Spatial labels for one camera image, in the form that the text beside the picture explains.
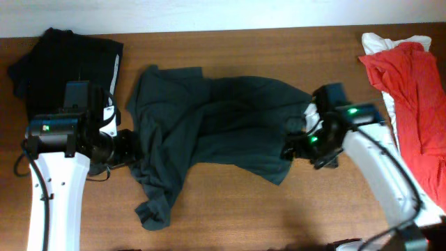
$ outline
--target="green led light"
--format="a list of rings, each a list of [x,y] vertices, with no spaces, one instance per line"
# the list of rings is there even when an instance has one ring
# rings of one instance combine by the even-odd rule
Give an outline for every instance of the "green led light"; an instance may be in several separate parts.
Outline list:
[[[357,109],[356,108],[350,108],[350,109],[348,109],[348,113],[349,114],[355,114],[355,113],[357,113]]]
[[[310,143],[314,143],[314,142],[318,141],[318,137],[313,136],[313,137],[311,137],[311,139],[309,141],[310,141]]]

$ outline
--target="wooden table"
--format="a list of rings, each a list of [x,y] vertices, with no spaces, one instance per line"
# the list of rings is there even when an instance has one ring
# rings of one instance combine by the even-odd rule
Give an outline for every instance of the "wooden table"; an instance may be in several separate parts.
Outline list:
[[[343,82],[354,102],[380,98],[370,87],[361,35],[375,32],[403,39],[433,38],[431,51],[446,59],[446,25],[400,24],[253,31],[144,33],[98,36],[125,44],[116,99],[121,128],[132,128],[124,110],[141,72],[202,66],[206,77],[257,75],[285,81],[303,91]],[[7,67],[27,53],[37,38],[0,39],[0,246],[23,250],[31,210],[29,178],[13,176],[19,143],[27,125],[23,101],[13,96]],[[383,105],[377,102],[384,112]],[[26,170],[26,163],[21,164]],[[267,250],[366,238],[386,228],[378,202],[359,169],[346,157],[340,168],[313,170],[296,160],[280,186],[230,165],[191,168],[176,202],[171,226],[146,231],[134,208],[146,201],[128,168],[105,183],[87,182],[82,204],[82,250]]]

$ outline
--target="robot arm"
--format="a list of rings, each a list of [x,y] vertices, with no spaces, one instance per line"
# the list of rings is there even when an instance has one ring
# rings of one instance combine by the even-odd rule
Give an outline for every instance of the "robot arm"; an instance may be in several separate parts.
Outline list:
[[[114,106],[103,108],[109,98]],[[30,122],[22,144],[33,184],[27,250],[79,250],[87,174],[139,158],[136,135],[116,130],[115,105],[101,88],[68,82],[63,108]]]
[[[289,135],[282,156],[308,158],[320,169],[336,167],[334,160],[345,151],[360,168],[391,226],[381,235],[394,234],[384,246],[353,241],[336,250],[386,250],[390,246],[391,250],[426,250],[427,229],[431,244],[442,242],[430,226],[444,228],[445,213],[407,168],[378,110],[372,104],[349,103],[341,84],[323,86],[313,97],[314,103],[305,112],[307,132]]]

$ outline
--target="red clothing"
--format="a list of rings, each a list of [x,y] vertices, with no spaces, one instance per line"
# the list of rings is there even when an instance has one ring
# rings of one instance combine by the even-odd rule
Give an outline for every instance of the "red clothing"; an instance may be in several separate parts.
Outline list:
[[[446,95],[435,57],[421,44],[406,42],[360,60],[371,85],[394,98],[401,156],[446,210]]]

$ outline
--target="t-shirt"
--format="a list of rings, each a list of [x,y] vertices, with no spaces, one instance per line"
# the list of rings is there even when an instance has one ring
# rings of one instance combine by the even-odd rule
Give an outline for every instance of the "t-shirt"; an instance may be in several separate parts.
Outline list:
[[[419,43],[361,56],[372,86],[395,100],[401,156],[422,188],[446,209],[446,95],[436,58]]]
[[[8,68],[8,75],[14,95],[26,98],[31,120],[63,107],[69,81],[87,80],[113,94],[122,57],[122,43],[50,28],[30,53]]]
[[[305,126],[311,99],[275,79],[206,79],[200,68],[149,67],[127,106],[144,154],[130,166],[149,198],[135,209],[142,226],[169,226],[186,173],[198,162],[233,164],[279,185],[291,165],[280,158],[285,136]]]

